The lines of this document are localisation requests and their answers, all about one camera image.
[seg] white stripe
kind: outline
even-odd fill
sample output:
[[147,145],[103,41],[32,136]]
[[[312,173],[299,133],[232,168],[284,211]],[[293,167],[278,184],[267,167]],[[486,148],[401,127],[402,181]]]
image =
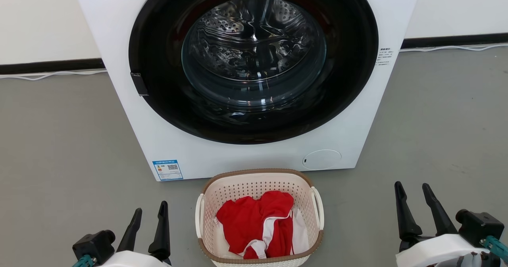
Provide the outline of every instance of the white stripe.
[[293,254],[303,253],[310,249],[309,234],[303,220],[302,212],[293,208],[292,217],[292,249]]
[[247,246],[245,246],[245,249],[243,249],[243,252],[240,253],[239,255],[242,257],[245,256],[245,252],[247,251],[247,248],[249,246],[252,247],[252,249],[254,249],[254,252],[256,253],[256,255],[258,256],[259,259],[266,258],[266,253],[265,253],[266,245],[263,241],[257,240],[257,239],[251,240],[247,244]]
[[291,214],[291,211],[287,213],[286,217],[267,217],[265,218],[265,222],[263,223],[263,241],[266,244],[265,250],[268,249],[268,246],[270,246],[270,242],[272,242],[273,239],[273,230],[275,221],[278,219],[285,219],[288,218]]

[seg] brown basket rim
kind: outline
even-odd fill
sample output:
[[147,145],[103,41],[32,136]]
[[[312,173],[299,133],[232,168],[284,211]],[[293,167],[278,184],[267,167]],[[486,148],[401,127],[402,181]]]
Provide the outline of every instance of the brown basket rim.
[[[203,188],[203,194],[206,193],[206,190],[208,187],[218,179],[226,178],[226,177],[232,177],[236,175],[246,175],[246,174],[255,174],[255,173],[288,173],[297,175],[305,180],[307,184],[309,184],[310,187],[313,187],[312,181],[304,175],[302,172],[291,170],[291,169],[249,169],[249,170],[241,170],[241,171],[233,171],[228,173],[222,173],[219,175],[216,175],[215,177],[211,178]],[[314,245],[310,247],[309,250],[294,254],[294,255],[288,255],[288,256],[281,256],[281,257],[274,257],[274,258],[263,258],[263,259],[227,259],[227,258],[220,258],[218,256],[215,256],[205,246],[205,243],[203,242],[202,238],[198,238],[199,247],[205,253],[205,255],[210,258],[211,260],[219,263],[225,263],[225,264],[262,264],[262,263],[274,263],[274,262],[281,262],[281,261],[289,261],[294,259],[303,258],[306,256],[309,256],[310,254],[314,253],[319,245],[321,245],[321,241],[323,240],[323,230],[321,229],[317,235],[316,242]]]

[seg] front-loading washing machine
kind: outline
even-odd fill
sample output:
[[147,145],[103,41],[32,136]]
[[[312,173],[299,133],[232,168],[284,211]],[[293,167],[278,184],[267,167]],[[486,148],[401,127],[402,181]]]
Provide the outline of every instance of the front-loading washing machine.
[[158,181],[355,167],[417,0],[79,0]]

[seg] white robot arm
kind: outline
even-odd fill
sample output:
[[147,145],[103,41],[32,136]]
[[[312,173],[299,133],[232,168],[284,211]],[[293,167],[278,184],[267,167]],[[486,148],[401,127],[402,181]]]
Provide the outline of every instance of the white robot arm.
[[[459,211],[457,231],[428,184],[423,184],[427,205],[432,211],[436,236],[421,236],[406,203],[407,195],[400,182],[395,183],[397,219],[401,244],[395,255],[398,267],[500,267],[508,261],[508,249],[498,241],[504,225],[488,213]],[[131,223],[114,250],[112,231],[87,234],[73,245],[78,262],[74,267],[170,267],[169,220],[167,202],[160,204],[158,225],[150,255],[134,252],[136,233],[141,224],[141,209],[136,209]]]
[[116,252],[111,246],[115,240],[113,231],[99,231],[87,234],[78,240],[72,249],[78,262],[73,267],[171,267],[169,260],[169,219],[167,202],[160,203],[158,225],[154,242],[148,247],[150,255],[134,252],[136,233],[141,225],[143,211],[136,209]]
[[397,219],[401,244],[395,255],[398,267],[499,267],[504,259],[498,239],[504,225],[488,213],[457,213],[462,224],[457,231],[428,184],[423,184],[425,202],[432,211],[436,236],[421,236],[406,203],[407,195],[400,182],[395,183]]

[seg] gray floor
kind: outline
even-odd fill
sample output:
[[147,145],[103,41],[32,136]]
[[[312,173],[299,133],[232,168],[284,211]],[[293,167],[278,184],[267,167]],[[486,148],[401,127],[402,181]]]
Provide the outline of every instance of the gray floor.
[[[326,224],[306,266],[393,267],[395,181],[426,234],[423,182],[451,217],[466,208],[508,224],[507,60],[508,48],[399,56],[358,166],[307,173]],[[137,207],[146,253],[167,200],[173,265],[211,267],[193,220],[205,181],[154,180],[105,74],[0,80],[0,265],[71,266],[76,240],[102,229],[121,238]]]

